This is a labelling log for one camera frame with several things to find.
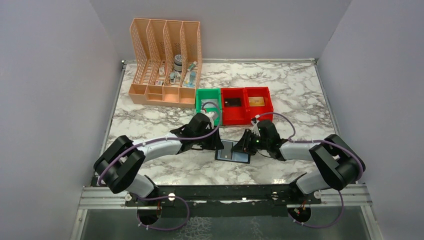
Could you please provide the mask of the black leather card holder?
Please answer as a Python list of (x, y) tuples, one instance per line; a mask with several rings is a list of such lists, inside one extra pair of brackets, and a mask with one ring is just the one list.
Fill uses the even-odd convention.
[(248, 155), (245, 152), (232, 151), (232, 147), (235, 146), (237, 143), (236, 141), (223, 139), (221, 142), (224, 148), (215, 151), (215, 157), (214, 157), (215, 160), (233, 162), (233, 163), (250, 164), (250, 161), (251, 161), (250, 155)]

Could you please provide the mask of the green plastic bin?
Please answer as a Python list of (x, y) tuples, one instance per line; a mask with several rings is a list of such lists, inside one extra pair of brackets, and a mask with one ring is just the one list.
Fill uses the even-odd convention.
[[(211, 108), (201, 108), (200, 103), (202, 99), (218, 99), (219, 106)], [(217, 112), (219, 110), (220, 116), (219, 126), (222, 126), (221, 117), (223, 116), (223, 107), (222, 107), (222, 97), (220, 88), (198, 88), (195, 95), (195, 109), (197, 113), (200, 113), (202, 109), (205, 109), (207, 112)]]

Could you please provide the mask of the red plastic bin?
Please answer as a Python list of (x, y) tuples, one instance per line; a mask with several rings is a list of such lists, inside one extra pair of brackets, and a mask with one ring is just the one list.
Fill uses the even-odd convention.
[[(256, 115), (261, 115), (274, 111), (270, 90), (267, 86), (245, 87), (245, 95), (247, 99), (247, 107), (249, 110), (250, 119), (252, 119)], [(249, 105), (248, 97), (263, 97), (265, 101), (265, 106), (251, 107)]]
[[(221, 88), (220, 91), (223, 111), (223, 124), (225, 126), (246, 125), (247, 104), (245, 100), (244, 88)], [(241, 107), (225, 107), (225, 98), (240, 98)]]

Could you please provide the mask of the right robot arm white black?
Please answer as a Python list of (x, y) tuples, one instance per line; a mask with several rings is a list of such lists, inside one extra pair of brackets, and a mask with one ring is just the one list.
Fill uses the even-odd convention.
[(331, 134), (322, 140), (285, 139), (269, 120), (258, 121), (252, 129), (245, 130), (231, 150), (251, 156), (265, 150), (272, 159), (279, 161), (314, 162), (315, 171), (303, 174), (289, 184), (289, 199), (296, 204), (319, 190), (341, 191), (359, 180), (366, 169), (364, 162), (340, 136)]

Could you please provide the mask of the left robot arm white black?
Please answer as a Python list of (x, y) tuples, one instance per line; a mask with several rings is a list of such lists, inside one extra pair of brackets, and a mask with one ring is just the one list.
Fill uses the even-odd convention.
[(119, 136), (93, 165), (98, 183), (104, 183), (114, 194), (127, 191), (144, 205), (152, 205), (157, 200), (158, 187), (148, 176), (138, 173), (142, 164), (190, 151), (194, 145), (202, 150), (223, 149), (219, 128), (214, 124), (217, 118), (217, 112), (203, 110), (182, 127), (139, 143), (126, 135)]

